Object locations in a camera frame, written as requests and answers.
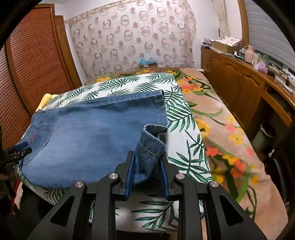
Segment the blue denim jeans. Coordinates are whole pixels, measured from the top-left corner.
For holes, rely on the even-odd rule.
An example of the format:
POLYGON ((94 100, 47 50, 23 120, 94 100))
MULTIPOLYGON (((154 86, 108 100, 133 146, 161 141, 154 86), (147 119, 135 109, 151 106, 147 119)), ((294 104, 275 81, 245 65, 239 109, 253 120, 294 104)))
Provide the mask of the blue denim jeans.
POLYGON ((34 185, 66 189, 99 181, 135 154, 133 183, 157 170, 166 150, 164 92, 138 92, 37 111, 23 137, 32 152, 19 164, 34 185))

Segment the palm leaf print sheet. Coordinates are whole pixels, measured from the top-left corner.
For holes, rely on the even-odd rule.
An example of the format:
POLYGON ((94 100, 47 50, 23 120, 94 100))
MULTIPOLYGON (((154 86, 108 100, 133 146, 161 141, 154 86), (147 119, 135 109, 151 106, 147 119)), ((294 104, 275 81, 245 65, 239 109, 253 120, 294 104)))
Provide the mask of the palm leaf print sheet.
POLYGON ((55 205, 77 181, 95 183, 136 154, 135 185, 116 204, 125 232, 174 232, 178 202, 162 196, 156 160, 166 153, 180 173, 211 180, 209 163, 183 91, 170 73, 147 73, 86 85, 41 107, 22 140, 32 153, 18 165, 27 187, 55 205))

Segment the yellow plush toy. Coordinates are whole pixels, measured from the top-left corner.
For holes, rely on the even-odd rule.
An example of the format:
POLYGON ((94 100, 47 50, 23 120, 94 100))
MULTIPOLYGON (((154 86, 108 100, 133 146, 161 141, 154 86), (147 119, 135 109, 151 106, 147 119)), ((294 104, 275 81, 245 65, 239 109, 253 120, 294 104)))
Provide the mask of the yellow plush toy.
POLYGON ((43 109, 43 107, 54 97, 57 97, 58 95, 51 95, 49 93, 46 93, 43 98, 41 99, 41 102, 39 103, 36 112, 39 111, 40 109, 43 109))

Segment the floral brown blanket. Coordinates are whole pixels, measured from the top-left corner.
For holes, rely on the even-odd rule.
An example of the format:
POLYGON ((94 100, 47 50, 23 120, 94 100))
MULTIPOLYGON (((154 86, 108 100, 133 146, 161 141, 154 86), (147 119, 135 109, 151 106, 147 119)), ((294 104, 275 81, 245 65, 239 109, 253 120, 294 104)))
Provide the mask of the floral brown blanket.
POLYGON ((194 68, 111 73, 87 82, 90 97, 162 89, 167 108, 168 161, 201 183, 214 180, 240 204, 268 239, 288 222, 277 187, 242 126, 194 68))

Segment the wooden louvered wardrobe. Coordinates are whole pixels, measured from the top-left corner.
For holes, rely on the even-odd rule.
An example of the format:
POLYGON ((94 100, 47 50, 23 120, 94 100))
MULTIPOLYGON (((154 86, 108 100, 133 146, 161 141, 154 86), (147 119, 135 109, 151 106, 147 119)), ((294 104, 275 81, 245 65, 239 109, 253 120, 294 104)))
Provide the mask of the wooden louvered wardrobe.
POLYGON ((46 93, 61 94, 82 83, 70 51, 63 16, 38 4, 1 49, 1 143, 16 144, 46 93))

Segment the cardboard box with blue bag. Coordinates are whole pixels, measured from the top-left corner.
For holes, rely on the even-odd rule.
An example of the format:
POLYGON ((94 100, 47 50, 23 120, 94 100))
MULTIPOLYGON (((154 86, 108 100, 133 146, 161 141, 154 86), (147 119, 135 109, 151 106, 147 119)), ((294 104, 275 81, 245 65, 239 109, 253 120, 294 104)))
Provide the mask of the cardboard box with blue bag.
POLYGON ((138 68, 143 69, 143 68, 157 68, 158 67, 158 62, 156 59, 151 58, 151 59, 145 59, 144 57, 140 57, 140 61, 138 63, 138 68))

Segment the wooden sideboard cabinet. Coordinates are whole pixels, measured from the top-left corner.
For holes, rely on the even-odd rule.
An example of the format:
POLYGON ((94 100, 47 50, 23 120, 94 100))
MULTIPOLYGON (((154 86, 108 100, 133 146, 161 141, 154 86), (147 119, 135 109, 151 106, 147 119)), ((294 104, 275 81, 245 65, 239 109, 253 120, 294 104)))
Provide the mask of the wooden sideboard cabinet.
POLYGON ((249 138, 260 124, 272 126, 277 141, 294 133, 294 95, 275 78, 211 49, 201 49, 201 67, 249 138))

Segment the pink circle pattern curtain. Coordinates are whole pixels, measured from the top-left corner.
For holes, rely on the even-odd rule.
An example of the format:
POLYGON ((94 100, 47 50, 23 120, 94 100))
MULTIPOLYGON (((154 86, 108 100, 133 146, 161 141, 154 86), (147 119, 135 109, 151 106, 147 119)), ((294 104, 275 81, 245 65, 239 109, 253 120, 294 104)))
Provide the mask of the pink circle pattern curtain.
POLYGON ((118 1, 67 20, 88 79, 138 68, 140 57, 161 67, 194 67, 195 15, 187 1, 118 1))

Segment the white patterned box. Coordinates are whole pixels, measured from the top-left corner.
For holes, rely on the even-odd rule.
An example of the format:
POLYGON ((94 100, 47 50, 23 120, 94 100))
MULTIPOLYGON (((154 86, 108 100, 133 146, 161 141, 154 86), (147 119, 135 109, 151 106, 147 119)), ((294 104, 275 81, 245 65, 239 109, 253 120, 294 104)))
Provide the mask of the white patterned box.
POLYGON ((225 37, 222 40, 215 40, 213 47, 218 51, 234 54, 238 51, 241 39, 235 37, 225 37))

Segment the pink thermos jug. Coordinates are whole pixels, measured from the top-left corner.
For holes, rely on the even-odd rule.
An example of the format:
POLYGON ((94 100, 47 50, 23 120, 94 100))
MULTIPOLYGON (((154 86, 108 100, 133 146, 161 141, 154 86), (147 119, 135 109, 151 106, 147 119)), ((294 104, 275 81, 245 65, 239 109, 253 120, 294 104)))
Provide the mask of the pink thermos jug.
POLYGON ((247 63, 252 64, 253 62, 253 57, 254 57, 254 48, 251 45, 246 45, 245 46, 245 54, 244 54, 244 60, 247 63))

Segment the grey window blind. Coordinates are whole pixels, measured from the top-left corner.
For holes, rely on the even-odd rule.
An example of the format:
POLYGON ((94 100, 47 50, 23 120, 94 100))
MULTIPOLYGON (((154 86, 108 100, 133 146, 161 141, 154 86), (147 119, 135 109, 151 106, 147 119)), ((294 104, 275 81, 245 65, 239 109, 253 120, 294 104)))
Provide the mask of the grey window blind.
POLYGON ((254 1, 244 1, 249 44, 294 70, 294 50, 276 23, 254 1))

